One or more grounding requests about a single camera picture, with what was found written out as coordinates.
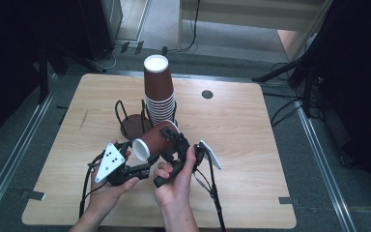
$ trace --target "stack of paper cups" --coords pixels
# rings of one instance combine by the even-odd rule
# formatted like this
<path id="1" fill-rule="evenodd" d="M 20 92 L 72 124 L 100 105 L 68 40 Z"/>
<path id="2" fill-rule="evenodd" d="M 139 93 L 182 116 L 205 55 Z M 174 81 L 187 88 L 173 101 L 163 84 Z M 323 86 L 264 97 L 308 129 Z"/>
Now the stack of paper cups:
<path id="1" fill-rule="evenodd" d="M 164 56 L 152 55 L 144 61 L 144 92 L 152 125 L 164 120 L 174 122 L 174 87 L 168 60 Z"/>

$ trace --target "white cup rim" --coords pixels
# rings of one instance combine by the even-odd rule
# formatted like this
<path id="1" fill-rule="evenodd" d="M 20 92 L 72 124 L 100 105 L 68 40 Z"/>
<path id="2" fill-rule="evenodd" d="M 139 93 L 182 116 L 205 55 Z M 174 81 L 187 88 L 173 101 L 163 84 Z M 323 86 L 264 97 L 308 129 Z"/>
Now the white cup rim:
<path id="1" fill-rule="evenodd" d="M 146 103 L 147 109 L 150 110 L 155 110 L 155 111 L 165 111 L 165 110 L 173 110 L 174 107 L 176 107 L 176 104 L 174 102 L 169 103 L 167 105 L 152 105 Z"/>
<path id="2" fill-rule="evenodd" d="M 151 55 L 144 60 L 144 68 L 150 73 L 161 73 L 168 68 L 168 60 L 162 55 Z"/>
<path id="3" fill-rule="evenodd" d="M 141 138 L 134 139 L 131 146 L 132 146 L 133 152 L 135 153 L 135 155 L 137 156 L 139 160 L 145 161 L 149 158 L 150 156 L 149 147 Z M 144 149 L 144 152 L 146 154 L 143 154 L 142 152 L 140 152 L 139 151 L 140 148 L 138 146 L 141 146 L 141 148 Z"/>
<path id="4" fill-rule="evenodd" d="M 168 118 L 161 118 L 161 119 L 152 118 L 152 123 L 153 123 L 154 126 L 157 125 L 157 124 L 162 123 L 163 121 L 170 121 L 170 119 L 168 119 Z"/>
<path id="5" fill-rule="evenodd" d="M 171 123 L 174 126 L 174 128 L 177 130 L 177 133 L 180 133 L 179 128 L 173 122 L 171 122 L 170 120 L 166 119 L 166 120 L 162 120 L 161 123 L 164 122 L 164 121 L 167 121 L 167 122 Z"/>
<path id="6" fill-rule="evenodd" d="M 155 103 L 155 104 L 163 104 L 163 103 L 166 103 L 166 102 L 173 101 L 174 99 L 175 99 L 174 92 L 173 92 L 173 94 L 171 94 L 170 97 L 168 97 L 168 99 L 162 100 L 162 101 L 152 100 L 149 97 L 147 97 L 147 95 L 146 95 L 146 102 L 151 102 L 151 103 Z"/>
<path id="7" fill-rule="evenodd" d="M 146 104 L 149 105 L 149 106 L 152 106 L 152 107 L 162 107 L 162 106 L 166 106 L 166 105 L 171 105 L 171 104 L 175 104 L 176 101 L 168 101 L 168 102 L 165 102 L 165 103 L 152 103 L 152 102 L 149 102 L 149 101 L 146 101 Z"/>
<path id="8" fill-rule="evenodd" d="M 163 109 L 163 110 L 150 110 L 148 109 L 148 114 L 154 116 L 154 117 L 166 117 L 166 116 L 171 116 L 174 113 L 174 108 L 168 108 L 168 109 Z"/>
<path id="9" fill-rule="evenodd" d="M 149 116 L 154 119 L 167 119 L 173 117 L 173 111 L 168 112 L 161 112 L 161 113 L 151 113 L 149 112 Z"/>

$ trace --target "finger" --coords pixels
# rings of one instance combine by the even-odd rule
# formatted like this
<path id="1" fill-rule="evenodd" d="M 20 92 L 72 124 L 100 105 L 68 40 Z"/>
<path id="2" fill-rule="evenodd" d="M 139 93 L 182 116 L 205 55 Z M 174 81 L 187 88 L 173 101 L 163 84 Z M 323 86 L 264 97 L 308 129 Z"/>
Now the finger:
<path id="1" fill-rule="evenodd" d="M 188 149 L 186 150 L 185 166 L 183 168 L 183 170 L 186 171 L 187 174 L 191 175 L 196 160 L 197 158 L 195 157 L 194 147 L 188 147 Z"/>
<path id="2" fill-rule="evenodd" d="M 138 179 L 137 177 L 134 177 L 134 178 L 131 178 L 131 179 L 127 180 L 121 186 L 121 188 L 120 187 L 116 188 L 116 190 L 118 191 L 117 194 L 122 195 L 123 193 L 130 191 L 131 189 L 134 188 L 135 185 L 137 185 L 137 183 L 139 181 L 140 181 L 140 179 Z"/>
<path id="3" fill-rule="evenodd" d="M 163 169 L 164 171 L 170 173 L 173 171 L 173 166 L 168 162 L 160 162 L 157 165 L 158 169 Z"/>
<path id="4" fill-rule="evenodd" d="M 154 176 L 155 177 L 159 176 L 159 177 L 162 177 L 164 179 L 170 178 L 170 174 L 168 172 L 166 172 L 163 169 L 158 169 L 158 168 L 155 169 Z"/>
<path id="5" fill-rule="evenodd" d="M 128 157 L 131 155 L 131 151 L 126 151 L 126 160 L 128 160 Z"/>
<path id="6" fill-rule="evenodd" d="M 98 175 L 98 172 L 99 172 L 99 167 L 100 167 L 100 164 L 101 164 L 101 161 L 102 159 L 99 159 L 96 163 L 95 163 L 95 168 L 93 169 L 93 172 L 90 174 L 90 178 L 92 179 L 92 181 L 95 180 L 96 176 Z"/>

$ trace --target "wooden panel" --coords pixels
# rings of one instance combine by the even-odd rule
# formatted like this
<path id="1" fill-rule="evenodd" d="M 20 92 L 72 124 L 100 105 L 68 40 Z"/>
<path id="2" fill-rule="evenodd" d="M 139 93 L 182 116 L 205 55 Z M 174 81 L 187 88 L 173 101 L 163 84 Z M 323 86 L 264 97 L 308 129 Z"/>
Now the wooden panel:
<path id="1" fill-rule="evenodd" d="M 148 0 L 120 0 L 124 21 L 120 26 L 118 40 L 136 41 L 140 34 Z"/>
<path id="2" fill-rule="evenodd" d="M 332 1 L 328 0 L 322 4 L 306 28 L 300 31 L 278 30 L 279 38 L 282 41 L 289 61 L 299 58 L 300 50 L 305 46 L 311 35 L 319 32 L 331 3 Z"/>
<path id="3" fill-rule="evenodd" d="M 173 79 L 180 131 L 190 144 L 204 139 L 223 165 L 215 181 L 228 228 L 292 228 L 296 218 L 289 197 L 270 119 L 259 85 Z M 74 224 L 90 162 L 113 138 L 125 141 L 114 112 L 117 100 L 128 114 L 139 113 L 142 77 L 87 74 L 76 90 L 62 127 L 35 186 L 44 201 L 30 201 L 26 224 Z M 210 90 L 206 100 L 201 93 Z M 132 156 L 128 164 L 140 161 Z M 207 161 L 199 169 L 210 176 Z M 104 225 L 162 226 L 153 178 L 123 195 Z M 219 227 L 214 202 L 192 179 L 190 202 L 199 227 Z"/>
<path id="4" fill-rule="evenodd" d="M 198 20 L 291 31 L 306 28 L 324 0 L 205 0 Z M 194 19 L 197 1 L 183 0 L 183 19 Z"/>

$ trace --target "brown paper cup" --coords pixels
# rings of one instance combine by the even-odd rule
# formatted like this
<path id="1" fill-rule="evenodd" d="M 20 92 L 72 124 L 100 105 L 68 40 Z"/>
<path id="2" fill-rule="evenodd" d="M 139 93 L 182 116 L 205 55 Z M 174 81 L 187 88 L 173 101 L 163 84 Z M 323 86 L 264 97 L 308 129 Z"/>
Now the brown paper cup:
<path id="1" fill-rule="evenodd" d="M 165 101 L 174 93 L 168 60 L 162 55 L 151 55 L 144 60 L 144 92 L 152 101 Z"/>
<path id="2" fill-rule="evenodd" d="M 145 161 L 150 155 L 164 153 L 174 146 L 173 142 L 160 132 L 165 127 L 168 127 L 174 133 L 180 133 L 179 129 L 172 122 L 162 121 L 133 141 L 133 152 L 139 160 Z"/>

